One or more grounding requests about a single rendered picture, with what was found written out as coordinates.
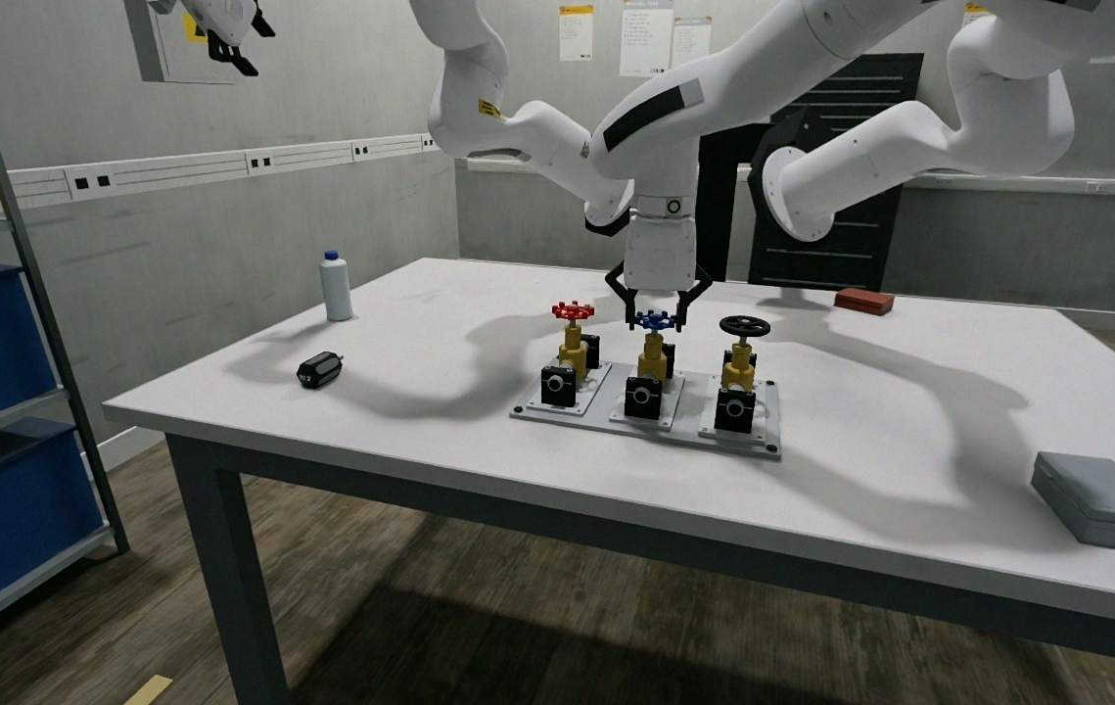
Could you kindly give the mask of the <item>white bottle with blue cap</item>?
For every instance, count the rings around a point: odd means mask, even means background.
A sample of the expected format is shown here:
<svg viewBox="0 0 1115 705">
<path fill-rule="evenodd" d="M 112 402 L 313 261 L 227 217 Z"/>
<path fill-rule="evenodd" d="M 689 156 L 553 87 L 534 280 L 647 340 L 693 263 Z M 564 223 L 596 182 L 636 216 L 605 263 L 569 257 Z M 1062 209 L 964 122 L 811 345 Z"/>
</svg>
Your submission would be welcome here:
<svg viewBox="0 0 1115 705">
<path fill-rule="evenodd" d="M 348 267 L 343 259 L 340 259 L 337 251 L 324 253 L 324 260 L 319 263 L 321 281 L 323 281 L 323 294 L 326 318 L 332 321 L 342 321 L 353 317 Z"/>
</svg>

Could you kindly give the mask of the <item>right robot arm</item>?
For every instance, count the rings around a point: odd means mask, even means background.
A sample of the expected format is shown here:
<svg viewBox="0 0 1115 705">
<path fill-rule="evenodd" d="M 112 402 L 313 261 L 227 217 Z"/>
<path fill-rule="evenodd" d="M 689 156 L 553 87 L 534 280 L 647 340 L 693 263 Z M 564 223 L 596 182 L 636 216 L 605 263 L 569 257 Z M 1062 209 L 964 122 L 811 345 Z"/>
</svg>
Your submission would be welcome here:
<svg viewBox="0 0 1115 705">
<path fill-rule="evenodd" d="M 634 178 L 605 178 L 594 172 L 591 132 L 542 100 L 529 102 L 512 118 L 500 115 L 510 60 L 477 0 L 408 1 L 429 44 L 443 48 L 428 114 L 429 135 L 438 148 L 462 160 L 516 158 L 585 200 L 585 219 L 593 226 L 621 218 L 636 197 Z"/>
</svg>

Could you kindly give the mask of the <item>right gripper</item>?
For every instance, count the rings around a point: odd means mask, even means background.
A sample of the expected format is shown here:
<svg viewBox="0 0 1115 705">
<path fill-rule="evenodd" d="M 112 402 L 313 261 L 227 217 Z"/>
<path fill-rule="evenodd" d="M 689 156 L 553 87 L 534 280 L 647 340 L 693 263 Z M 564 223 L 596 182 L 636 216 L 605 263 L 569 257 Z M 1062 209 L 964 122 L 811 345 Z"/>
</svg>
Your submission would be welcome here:
<svg viewBox="0 0 1115 705">
<path fill-rule="evenodd" d="M 219 62 L 232 62 L 244 76 L 258 76 L 256 67 L 241 57 L 239 46 L 243 44 L 250 25 L 261 37 L 275 37 L 274 30 L 263 19 L 256 0 L 180 0 L 187 13 L 209 37 L 209 58 Z M 221 46 L 222 54 L 219 50 Z M 229 52 L 231 46 L 232 55 Z M 225 54 L 225 55 L 224 55 Z"/>
</svg>

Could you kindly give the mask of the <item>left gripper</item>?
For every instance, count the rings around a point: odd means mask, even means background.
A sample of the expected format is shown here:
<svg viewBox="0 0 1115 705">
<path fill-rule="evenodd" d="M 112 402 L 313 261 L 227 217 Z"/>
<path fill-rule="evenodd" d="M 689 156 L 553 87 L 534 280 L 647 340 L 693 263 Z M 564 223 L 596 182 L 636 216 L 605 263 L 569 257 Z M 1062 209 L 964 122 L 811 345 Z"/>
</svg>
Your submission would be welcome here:
<svg viewBox="0 0 1115 705">
<path fill-rule="evenodd" d="M 627 290 L 617 281 L 623 273 Z M 696 286 L 695 276 L 700 280 Z M 676 334 L 681 334 L 687 308 L 712 284 L 711 277 L 696 263 L 694 218 L 688 214 L 685 218 L 642 218 L 637 213 L 627 230 L 626 259 L 607 273 L 605 284 L 626 301 L 629 331 L 634 330 L 638 290 L 677 291 Z"/>
</svg>

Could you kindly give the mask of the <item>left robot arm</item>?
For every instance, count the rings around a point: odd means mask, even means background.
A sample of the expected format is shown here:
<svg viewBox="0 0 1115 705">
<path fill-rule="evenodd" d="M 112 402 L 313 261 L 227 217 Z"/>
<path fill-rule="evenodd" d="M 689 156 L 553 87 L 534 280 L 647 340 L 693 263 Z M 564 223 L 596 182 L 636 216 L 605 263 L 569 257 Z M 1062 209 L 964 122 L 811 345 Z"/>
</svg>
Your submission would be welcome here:
<svg viewBox="0 0 1115 705">
<path fill-rule="evenodd" d="M 601 177 L 634 178 L 629 220 L 691 215 L 700 135 L 779 112 L 943 1 L 782 0 L 723 52 L 626 95 L 592 135 L 591 165 Z M 1070 149 L 1061 67 L 1075 55 L 1115 55 L 1115 0 L 968 1 L 991 15 L 962 28 L 947 55 L 961 129 L 906 100 L 809 155 L 773 152 L 764 195 L 788 235 L 820 240 L 835 212 L 933 170 L 1028 177 Z"/>
</svg>

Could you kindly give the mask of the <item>reddish-brown rectangular block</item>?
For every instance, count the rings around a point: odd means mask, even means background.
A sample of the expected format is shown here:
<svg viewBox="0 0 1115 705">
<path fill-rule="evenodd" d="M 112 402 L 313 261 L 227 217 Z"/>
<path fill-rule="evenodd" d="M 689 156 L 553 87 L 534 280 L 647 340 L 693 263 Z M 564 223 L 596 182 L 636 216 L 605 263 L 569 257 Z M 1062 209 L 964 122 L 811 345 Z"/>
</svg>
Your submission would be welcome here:
<svg viewBox="0 0 1115 705">
<path fill-rule="evenodd" d="M 895 300 L 896 298 L 893 298 L 893 296 L 869 293 L 869 291 L 859 290 L 856 287 L 845 287 L 844 290 L 835 294 L 833 306 L 844 309 L 855 309 L 859 312 L 867 315 L 882 316 L 888 313 L 890 309 L 893 309 Z"/>
</svg>

